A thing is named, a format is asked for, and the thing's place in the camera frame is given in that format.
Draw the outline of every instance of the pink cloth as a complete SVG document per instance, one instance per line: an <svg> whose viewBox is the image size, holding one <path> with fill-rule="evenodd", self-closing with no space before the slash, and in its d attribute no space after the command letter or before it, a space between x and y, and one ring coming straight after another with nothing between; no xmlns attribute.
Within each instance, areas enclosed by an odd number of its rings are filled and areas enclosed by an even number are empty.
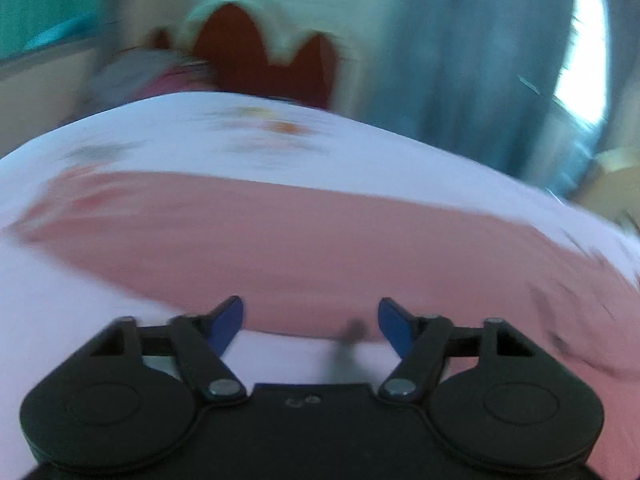
<svg viewBox="0 0 640 480"><path fill-rule="evenodd" d="M252 330L331 337L361 319L377 338L383 296L460 325L504 317L602 398L591 465L610 479L640 472L640 294L597 254L560 248L531 226L325 190L79 168L12 230L182 312L239 294Z"/></svg>

